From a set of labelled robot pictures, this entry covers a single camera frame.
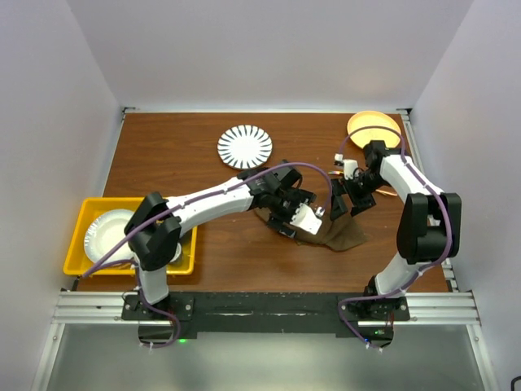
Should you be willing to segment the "brown cloth napkin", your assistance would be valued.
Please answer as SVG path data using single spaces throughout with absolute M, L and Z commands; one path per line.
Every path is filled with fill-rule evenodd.
M 322 217 L 322 225 L 316 235 L 294 228 L 291 238 L 297 244 L 312 244 L 329 248 L 335 252 L 347 251 L 367 241 L 366 235 L 356 220 L 348 213 L 331 221 L 329 213 Z

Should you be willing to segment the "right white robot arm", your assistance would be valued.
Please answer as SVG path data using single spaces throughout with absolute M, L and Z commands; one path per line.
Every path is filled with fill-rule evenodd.
M 335 154 L 334 163 L 344 176 L 331 182 L 330 219 L 372 208 L 374 192 L 392 187 L 403 202 L 397 253 L 371 278 L 362 296 L 341 300 L 338 310 L 344 316 L 348 308 L 362 307 L 368 318 L 380 320 L 392 309 L 390 299 L 404 296 L 427 270 L 458 253 L 462 199 L 429 181 L 402 148 L 371 141 L 364 147 L 364 156 L 366 167 L 360 169 L 355 160 Z

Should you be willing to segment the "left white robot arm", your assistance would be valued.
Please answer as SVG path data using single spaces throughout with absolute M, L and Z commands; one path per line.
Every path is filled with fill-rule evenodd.
M 149 319 L 163 318 L 169 309 L 167 265 L 179 239 L 194 227 L 233 213 L 268 209 L 274 226 L 286 223 L 312 235 L 322 224 L 323 208 L 312 208 L 316 195 L 299 188 L 301 173 L 288 162 L 268 169 L 249 169 L 232 179 L 190 195 L 146 196 L 124 228 L 137 257 L 142 299 Z

